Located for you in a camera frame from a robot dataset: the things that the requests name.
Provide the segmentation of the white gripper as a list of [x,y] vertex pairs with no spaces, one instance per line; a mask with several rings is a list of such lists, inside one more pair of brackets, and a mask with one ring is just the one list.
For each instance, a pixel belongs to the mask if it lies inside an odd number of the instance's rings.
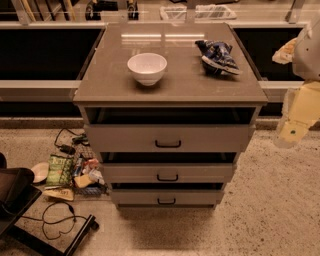
[[292,148],[320,119],[320,82],[305,81],[298,89],[289,89],[284,101],[283,118],[278,123],[274,144]]

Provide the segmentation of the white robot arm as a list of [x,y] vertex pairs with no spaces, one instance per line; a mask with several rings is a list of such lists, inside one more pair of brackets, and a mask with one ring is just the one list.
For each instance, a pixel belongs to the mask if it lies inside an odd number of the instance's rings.
[[293,73],[304,80],[298,89],[287,90],[274,139],[277,147],[291,148],[320,119],[320,19],[311,20],[272,60],[292,63]]

